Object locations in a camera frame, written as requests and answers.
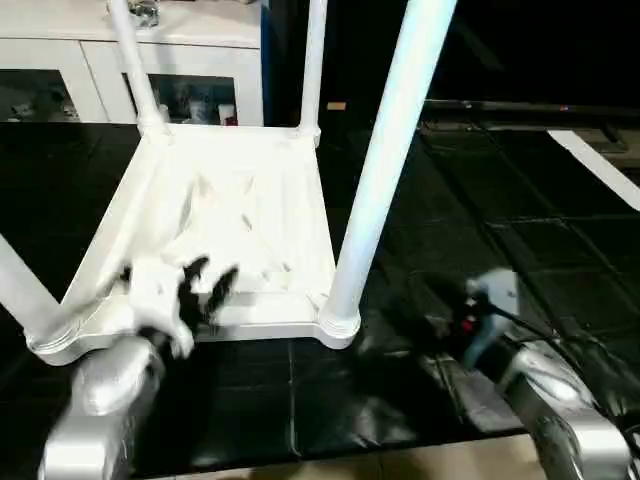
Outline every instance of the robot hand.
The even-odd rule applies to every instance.
[[[235,267],[227,271],[200,309],[191,282],[207,261],[179,270],[154,258],[133,263],[129,296],[138,328],[78,368],[70,405],[45,444],[41,480],[128,478],[136,434],[166,368],[189,356],[198,319],[207,320],[224,302],[237,275]]]

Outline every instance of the floor tile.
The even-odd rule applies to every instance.
[[[176,477],[176,480],[382,480],[375,455],[271,465]]]
[[[384,480],[544,480],[526,435],[381,455]]]

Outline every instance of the white stripe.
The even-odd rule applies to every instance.
[[[549,130],[549,135],[631,208],[640,211],[640,188],[596,152],[587,142],[570,130]]]

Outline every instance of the black tiled floor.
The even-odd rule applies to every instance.
[[[58,296],[138,141],[135,126],[63,127],[0,125],[7,172],[0,200],[15,206],[3,210],[1,231]],[[318,150],[336,257],[367,143],[367,132],[326,129]],[[439,132],[424,143],[416,137],[353,345],[331,351],[308,339],[200,344],[163,384],[139,441],[137,473],[482,436],[445,382],[434,360],[439,345],[425,326],[451,315],[443,285],[459,288],[498,266],[520,276],[523,318],[609,342],[631,378],[639,378],[637,342],[630,342],[640,338],[640,250],[636,254],[633,244],[639,217],[623,212],[576,163],[546,135]],[[32,189],[46,195],[25,196]],[[407,312],[418,312],[418,319],[407,322]],[[29,478],[71,372],[29,357],[19,329],[6,315],[1,322],[0,419],[10,419],[2,432],[20,428],[20,435],[0,454],[0,478],[5,472]],[[605,369],[608,361],[591,350],[584,358],[590,372]],[[617,377],[606,375],[620,397],[620,414],[640,412],[640,388],[627,382],[618,391]],[[9,437],[2,432],[4,445]]]

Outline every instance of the shelf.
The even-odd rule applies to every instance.
[[[106,0],[0,0],[0,38],[115,41]],[[161,1],[141,43],[260,49],[260,2]]]

